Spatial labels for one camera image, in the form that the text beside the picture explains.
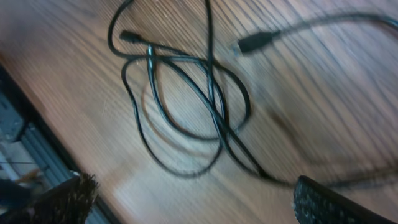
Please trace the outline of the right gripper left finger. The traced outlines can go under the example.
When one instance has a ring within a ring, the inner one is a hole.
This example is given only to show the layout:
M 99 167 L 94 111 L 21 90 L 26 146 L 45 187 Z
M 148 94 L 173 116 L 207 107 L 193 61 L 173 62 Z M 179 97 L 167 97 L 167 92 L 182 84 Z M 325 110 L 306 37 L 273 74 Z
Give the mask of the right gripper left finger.
M 92 175 L 80 174 L 1 215 L 1 223 L 84 224 L 97 198 L 97 188 Z

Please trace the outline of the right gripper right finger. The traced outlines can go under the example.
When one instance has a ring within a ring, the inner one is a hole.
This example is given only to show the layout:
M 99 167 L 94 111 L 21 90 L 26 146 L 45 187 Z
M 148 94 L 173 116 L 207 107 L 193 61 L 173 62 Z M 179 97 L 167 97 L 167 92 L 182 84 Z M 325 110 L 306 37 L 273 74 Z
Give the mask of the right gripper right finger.
M 395 224 L 304 175 L 295 184 L 293 210 L 300 224 Z

